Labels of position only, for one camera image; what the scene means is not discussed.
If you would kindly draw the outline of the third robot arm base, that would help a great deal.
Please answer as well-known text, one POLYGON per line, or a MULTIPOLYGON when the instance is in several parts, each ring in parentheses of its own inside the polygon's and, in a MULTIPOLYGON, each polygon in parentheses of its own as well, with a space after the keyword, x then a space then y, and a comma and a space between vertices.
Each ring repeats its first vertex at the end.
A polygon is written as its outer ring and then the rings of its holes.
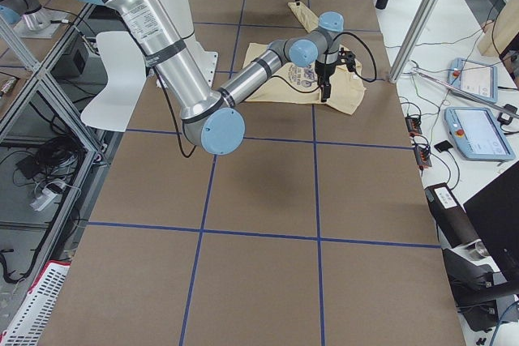
POLYGON ((1 0, 1 17, 22 38, 50 39, 69 22, 66 11, 51 11, 40 0, 1 0))

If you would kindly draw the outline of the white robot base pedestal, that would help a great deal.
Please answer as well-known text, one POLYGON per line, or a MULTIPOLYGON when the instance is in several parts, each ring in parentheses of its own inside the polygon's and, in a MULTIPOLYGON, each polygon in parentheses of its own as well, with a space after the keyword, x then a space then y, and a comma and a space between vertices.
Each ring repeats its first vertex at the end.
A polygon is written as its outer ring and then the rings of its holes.
POLYGON ((84 124, 123 132, 152 68, 180 105, 180 118, 196 122, 222 104, 212 90, 218 54, 196 40, 188 0, 80 0, 117 11, 123 32, 97 35, 108 81, 81 113, 84 124))

